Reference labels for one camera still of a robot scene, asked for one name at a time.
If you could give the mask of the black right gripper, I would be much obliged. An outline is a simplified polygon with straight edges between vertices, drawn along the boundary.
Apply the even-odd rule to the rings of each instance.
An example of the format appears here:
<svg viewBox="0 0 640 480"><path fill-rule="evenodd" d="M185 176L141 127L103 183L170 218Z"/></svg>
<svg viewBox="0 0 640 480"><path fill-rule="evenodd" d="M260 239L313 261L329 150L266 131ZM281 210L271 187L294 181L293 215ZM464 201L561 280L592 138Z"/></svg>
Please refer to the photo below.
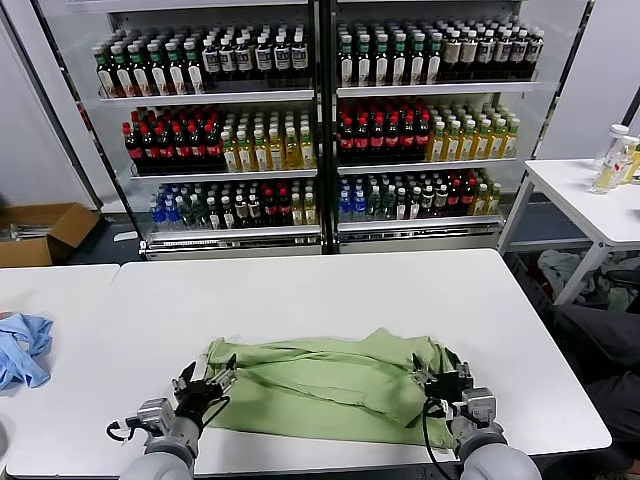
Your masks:
<svg viewBox="0 0 640 480"><path fill-rule="evenodd" d="M413 376L419 387L423 388L428 403L460 402L462 392L474 387L469 364L448 348L445 353L453 367L445 373L431 373L420 358L412 354Z"/></svg>

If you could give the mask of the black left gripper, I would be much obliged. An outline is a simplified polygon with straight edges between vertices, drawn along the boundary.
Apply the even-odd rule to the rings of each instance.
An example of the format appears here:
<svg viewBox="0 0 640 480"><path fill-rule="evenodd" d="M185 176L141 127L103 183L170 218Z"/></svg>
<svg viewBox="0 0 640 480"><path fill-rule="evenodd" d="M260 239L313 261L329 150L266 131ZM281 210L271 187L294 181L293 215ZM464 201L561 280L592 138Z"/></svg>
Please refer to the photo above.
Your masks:
<svg viewBox="0 0 640 480"><path fill-rule="evenodd" d="M224 391L228 391L237 381L237 355L233 354L224 368L210 381L192 381L196 365L196 362L192 362L171 381L173 394L177 400L175 416L187 418L196 425L207 425L231 401ZM218 409L208 420L204 420L206 412L215 406L218 406Z"/></svg>

